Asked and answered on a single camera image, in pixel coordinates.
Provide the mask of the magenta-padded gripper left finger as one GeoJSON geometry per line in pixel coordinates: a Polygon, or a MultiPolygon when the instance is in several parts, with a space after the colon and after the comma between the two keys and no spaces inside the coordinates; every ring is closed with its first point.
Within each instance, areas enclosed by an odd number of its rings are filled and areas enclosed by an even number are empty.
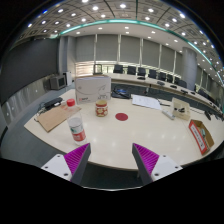
{"type": "Polygon", "coordinates": [[[66,155],[56,154],[42,166],[42,169],[79,185],[90,154],[91,145],[87,143],[66,155]]]}

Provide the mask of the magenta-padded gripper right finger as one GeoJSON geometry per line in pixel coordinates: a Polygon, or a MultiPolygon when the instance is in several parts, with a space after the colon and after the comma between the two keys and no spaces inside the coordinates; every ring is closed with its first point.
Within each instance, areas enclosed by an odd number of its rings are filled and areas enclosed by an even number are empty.
{"type": "Polygon", "coordinates": [[[132,154],[144,185],[182,169],[182,167],[174,162],[169,156],[158,155],[137,143],[132,145],[132,154]]]}

